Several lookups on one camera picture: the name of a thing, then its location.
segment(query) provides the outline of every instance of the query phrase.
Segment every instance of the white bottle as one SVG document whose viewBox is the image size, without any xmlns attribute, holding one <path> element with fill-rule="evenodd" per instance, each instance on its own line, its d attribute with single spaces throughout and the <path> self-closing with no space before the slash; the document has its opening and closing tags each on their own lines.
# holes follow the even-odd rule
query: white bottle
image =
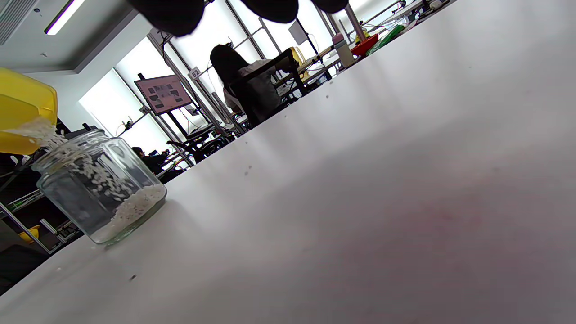
<svg viewBox="0 0 576 324">
<path fill-rule="evenodd" d="M 332 43 L 334 44 L 334 49 L 338 53 L 340 62 L 344 67 L 350 67 L 356 62 L 352 52 L 350 51 L 350 47 L 348 47 L 348 44 L 344 41 L 344 36 L 342 36 L 341 33 L 332 37 Z"/>
</svg>

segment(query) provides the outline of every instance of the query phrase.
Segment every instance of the air vent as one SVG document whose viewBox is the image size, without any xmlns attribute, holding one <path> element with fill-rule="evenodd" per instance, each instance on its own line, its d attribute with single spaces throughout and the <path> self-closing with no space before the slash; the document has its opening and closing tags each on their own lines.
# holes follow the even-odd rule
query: air vent
<svg viewBox="0 0 576 324">
<path fill-rule="evenodd" d="M 12 37 L 38 0 L 0 0 L 0 46 Z"/>
</svg>

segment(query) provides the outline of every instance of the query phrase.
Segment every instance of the black chair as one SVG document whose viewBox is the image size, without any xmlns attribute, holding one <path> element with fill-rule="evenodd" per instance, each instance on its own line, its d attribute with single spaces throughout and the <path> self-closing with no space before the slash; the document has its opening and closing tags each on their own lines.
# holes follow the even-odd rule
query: black chair
<svg viewBox="0 0 576 324">
<path fill-rule="evenodd" d="M 270 62 L 266 63 L 265 65 L 263 65 L 262 67 L 260 67 L 256 71 L 254 71 L 254 72 L 236 80 L 232 84 L 230 84 L 230 88 L 231 88 L 232 92 L 234 93 L 235 97 L 238 98 L 238 101 L 242 105 L 242 108 L 244 109 L 244 112 L 246 113 L 246 116 L 248 117 L 248 121 L 250 121 L 250 125 L 252 127 L 256 127 L 257 125 L 259 125 L 260 123 L 263 122 L 263 120 L 260 120 L 256 116 L 255 111 L 257 111 L 257 110 L 258 111 L 264 111 L 265 109 L 263 108 L 263 105 L 259 100 L 260 96 L 250 86 L 248 81 L 256 78 L 257 76 L 259 76 L 263 73 L 265 73 L 270 68 L 278 65 L 281 62 L 284 63 L 285 66 L 288 66 L 289 72 L 290 72 L 290 79 L 288 80 L 288 82 L 292 81 L 292 83 L 290 84 L 291 89 L 286 94 L 284 94 L 284 96 L 292 94 L 296 90 L 299 90 L 301 95 L 305 96 L 307 94 L 307 90 L 304 87 L 304 83 L 302 82 L 302 79 L 300 79 L 300 75 L 298 74 L 298 63 L 294 60 L 294 58 L 292 56 L 292 50 L 290 50 L 290 49 L 284 51 L 283 53 L 281 53 L 276 58 L 274 58 Z M 281 103 L 275 110 L 267 113 L 265 119 L 268 119 L 268 118 L 274 116 L 275 114 L 282 111 L 283 109 L 285 109 L 287 106 L 289 106 L 291 103 L 295 102 L 296 100 L 297 100 L 297 98 L 291 98 L 291 99 L 288 99 L 285 102 Z"/>
</svg>

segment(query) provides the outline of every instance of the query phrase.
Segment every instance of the yellow object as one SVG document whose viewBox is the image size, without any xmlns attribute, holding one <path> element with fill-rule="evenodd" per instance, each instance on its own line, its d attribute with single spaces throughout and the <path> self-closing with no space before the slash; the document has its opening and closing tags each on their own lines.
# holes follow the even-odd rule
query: yellow object
<svg viewBox="0 0 576 324">
<path fill-rule="evenodd" d="M 362 28 L 362 31 L 364 32 L 364 36 L 366 36 L 366 38 L 370 38 L 370 34 L 368 34 L 368 31 L 366 30 L 366 28 Z M 356 35 L 356 39 L 354 40 L 354 43 L 356 45 L 358 45 L 361 42 L 362 42 L 362 40 L 360 39 L 360 35 Z"/>
<path fill-rule="evenodd" d="M 35 238 L 38 238 L 38 229 L 39 229 L 39 228 L 40 228 L 40 225 L 36 225 L 36 226 L 34 226 L 34 227 L 32 227 L 32 228 L 28 228 L 28 230 L 30 231 L 30 233 L 31 233 L 32 235 L 34 235 Z M 28 236 L 28 234 L 26 234 L 25 232 L 22 232 L 22 233 L 20 233 L 20 234 L 18 234 L 18 235 L 20 235 L 20 237 L 21 237 L 23 240 L 25 240 L 26 243 L 28 243 L 28 244 L 34 243 L 34 240 L 31 239 L 30 236 Z"/>
<path fill-rule="evenodd" d="M 300 51 L 300 49 L 298 47 L 290 47 L 290 49 L 292 50 L 292 57 L 294 57 L 296 62 L 298 62 L 298 66 L 304 65 L 304 63 L 306 62 L 306 59 L 304 58 L 302 51 Z M 300 79 L 302 79 L 302 81 L 306 81 L 306 79 L 308 79 L 309 77 L 310 77 L 310 74 L 308 73 L 308 71 L 304 71 L 304 73 L 300 73 Z"/>
<path fill-rule="evenodd" d="M 32 154 L 38 145 L 30 138 L 3 132 L 17 129 L 38 116 L 56 125 L 56 91 L 40 81 L 0 68 L 0 152 Z"/>
</svg>

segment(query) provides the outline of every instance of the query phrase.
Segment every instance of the long black hair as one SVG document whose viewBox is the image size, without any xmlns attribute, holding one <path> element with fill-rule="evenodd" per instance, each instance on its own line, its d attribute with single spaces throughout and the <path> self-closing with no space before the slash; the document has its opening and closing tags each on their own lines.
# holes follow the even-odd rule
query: long black hair
<svg viewBox="0 0 576 324">
<path fill-rule="evenodd" d="M 241 77 L 238 70 L 249 65 L 238 52 L 226 45 L 214 47 L 210 53 L 210 60 L 224 83 L 224 88 L 230 93 L 230 84 Z"/>
</svg>

